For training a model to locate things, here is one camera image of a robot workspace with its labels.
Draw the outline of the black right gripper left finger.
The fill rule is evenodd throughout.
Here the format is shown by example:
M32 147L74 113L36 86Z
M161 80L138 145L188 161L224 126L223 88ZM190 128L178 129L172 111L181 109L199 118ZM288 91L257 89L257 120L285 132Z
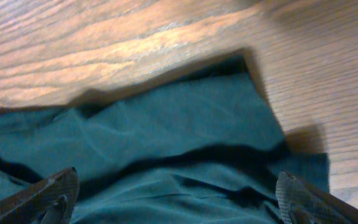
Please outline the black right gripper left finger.
M79 194L74 167L0 200L0 223L68 224Z

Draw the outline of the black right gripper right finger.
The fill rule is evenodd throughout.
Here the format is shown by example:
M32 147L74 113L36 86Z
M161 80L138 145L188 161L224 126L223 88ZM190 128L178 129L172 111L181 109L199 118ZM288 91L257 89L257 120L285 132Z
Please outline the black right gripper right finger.
M358 224L358 209L285 171L275 194L285 224Z

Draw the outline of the black t-shirt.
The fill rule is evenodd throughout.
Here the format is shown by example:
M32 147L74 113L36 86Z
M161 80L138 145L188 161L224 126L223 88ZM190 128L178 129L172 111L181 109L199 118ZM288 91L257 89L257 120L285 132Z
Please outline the black t-shirt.
M66 167L72 223L280 223L287 170L328 190L328 157L291 152L240 56L108 106L0 114L0 200Z

